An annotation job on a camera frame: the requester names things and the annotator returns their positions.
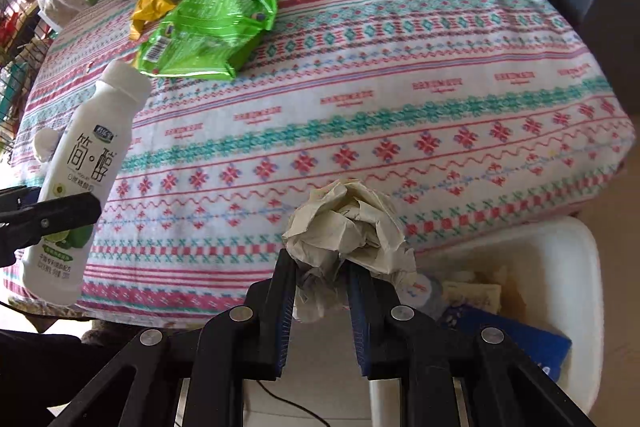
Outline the yellow cream snack pouch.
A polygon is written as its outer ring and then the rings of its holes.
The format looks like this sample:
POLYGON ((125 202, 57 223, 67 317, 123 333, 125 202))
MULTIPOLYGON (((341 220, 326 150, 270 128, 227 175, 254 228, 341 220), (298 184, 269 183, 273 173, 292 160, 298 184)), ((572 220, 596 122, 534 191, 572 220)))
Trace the yellow cream snack pouch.
POLYGON ((497 314, 501 309, 502 286, 484 274, 470 270, 450 272, 442 280, 442 298, 450 306, 470 306, 497 314))

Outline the blue white carton box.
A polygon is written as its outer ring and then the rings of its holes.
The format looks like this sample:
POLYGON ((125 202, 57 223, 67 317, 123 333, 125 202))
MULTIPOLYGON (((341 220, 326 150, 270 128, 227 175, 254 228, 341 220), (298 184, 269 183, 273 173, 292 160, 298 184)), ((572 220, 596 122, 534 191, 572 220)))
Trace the blue white carton box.
POLYGON ((562 365, 572 347, 572 342, 562 335, 468 305, 447 308, 438 324, 469 335, 484 327, 501 329, 554 381, 559 380, 562 365))

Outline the white plastic trash bin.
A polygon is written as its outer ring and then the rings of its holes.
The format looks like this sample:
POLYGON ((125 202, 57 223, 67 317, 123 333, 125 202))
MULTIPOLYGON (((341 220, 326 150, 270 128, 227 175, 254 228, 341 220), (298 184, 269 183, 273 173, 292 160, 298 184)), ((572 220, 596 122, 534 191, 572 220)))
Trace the white plastic trash bin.
MULTIPOLYGON (((603 295, 598 248, 585 225, 573 218, 523 225, 431 255, 424 267, 439 275, 505 269, 511 317, 572 342, 554 382, 589 414, 601 378, 603 295)), ((373 424, 403 426, 400 382, 368 382, 373 424)))

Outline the green snack bag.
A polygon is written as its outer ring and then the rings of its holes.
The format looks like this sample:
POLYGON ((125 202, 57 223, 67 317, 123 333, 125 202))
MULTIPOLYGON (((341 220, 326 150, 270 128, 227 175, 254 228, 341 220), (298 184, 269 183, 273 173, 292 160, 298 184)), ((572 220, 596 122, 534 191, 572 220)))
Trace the green snack bag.
POLYGON ((230 81, 272 31, 278 0, 180 0, 134 66, 150 77, 230 81))

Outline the paper ball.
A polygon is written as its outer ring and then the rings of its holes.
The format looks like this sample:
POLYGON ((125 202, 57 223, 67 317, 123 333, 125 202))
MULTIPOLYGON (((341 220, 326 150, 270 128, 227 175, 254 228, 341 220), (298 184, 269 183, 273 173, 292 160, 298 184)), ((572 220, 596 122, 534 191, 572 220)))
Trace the paper ball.
POLYGON ((293 317, 318 322, 347 305, 343 265, 404 289, 416 280, 416 257, 390 196, 357 179, 315 188, 288 220, 284 247, 298 268, 293 317))

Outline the patterned striped tablecloth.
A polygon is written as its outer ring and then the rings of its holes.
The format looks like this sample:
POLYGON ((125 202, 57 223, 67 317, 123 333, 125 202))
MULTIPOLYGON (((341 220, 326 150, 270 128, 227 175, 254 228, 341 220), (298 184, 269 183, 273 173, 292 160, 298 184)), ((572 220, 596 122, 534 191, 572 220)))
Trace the patterned striped tablecloth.
POLYGON ((279 0, 230 82, 157 79, 73 317, 177 326, 269 277, 316 187, 391 199, 417 253, 573 210, 634 144, 548 0, 279 0))

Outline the white yogurt drink bottle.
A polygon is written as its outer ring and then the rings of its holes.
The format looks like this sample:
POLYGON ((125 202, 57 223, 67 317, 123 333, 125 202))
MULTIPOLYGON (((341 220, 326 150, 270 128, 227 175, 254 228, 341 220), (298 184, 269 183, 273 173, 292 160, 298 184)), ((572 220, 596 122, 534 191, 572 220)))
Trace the white yogurt drink bottle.
POLYGON ((38 202, 60 205, 63 214, 40 220, 40 239, 22 258, 23 285, 39 299, 64 307, 79 299, 94 227, 126 157, 134 116, 151 91, 137 69, 111 62, 58 140, 38 202))

